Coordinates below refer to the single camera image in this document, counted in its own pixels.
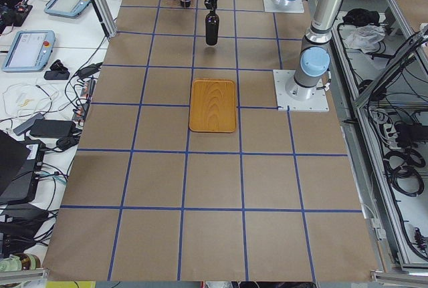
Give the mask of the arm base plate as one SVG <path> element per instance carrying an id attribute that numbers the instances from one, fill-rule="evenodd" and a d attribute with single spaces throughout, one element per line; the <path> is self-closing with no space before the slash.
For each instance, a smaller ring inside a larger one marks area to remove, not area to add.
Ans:
<path id="1" fill-rule="evenodd" d="M 302 0 L 263 0 L 264 11 L 268 13 L 303 13 Z"/>
<path id="2" fill-rule="evenodd" d="M 275 69 L 274 85 L 277 109 L 292 112 L 328 112 L 324 84 L 320 78 L 312 88 L 303 88 L 294 80 L 294 70 Z"/>

